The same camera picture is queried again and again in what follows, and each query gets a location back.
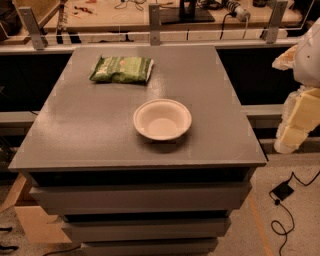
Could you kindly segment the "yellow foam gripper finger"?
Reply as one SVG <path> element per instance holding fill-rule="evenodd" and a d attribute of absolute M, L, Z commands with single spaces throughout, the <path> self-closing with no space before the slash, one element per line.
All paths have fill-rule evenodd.
<path fill-rule="evenodd" d="M 290 93 L 283 105 L 274 148 L 278 153 L 297 150 L 309 133 L 320 125 L 320 89 L 300 87 Z"/>
<path fill-rule="evenodd" d="M 278 70 L 288 70 L 293 68 L 297 46 L 294 45 L 278 56 L 272 63 L 272 67 Z"/>

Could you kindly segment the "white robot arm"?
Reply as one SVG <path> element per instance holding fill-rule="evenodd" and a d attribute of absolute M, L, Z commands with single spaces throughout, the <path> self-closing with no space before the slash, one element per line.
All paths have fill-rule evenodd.
<path fill-rule="evenodd" d="M 292 69 L 294 80 L 300 84 L 283 105 L 274 143 L 278 153 L 290 154 L 320 125 L 320 18 L 297 45 L 274 60 L 272 67 L 283 71 Z"/>

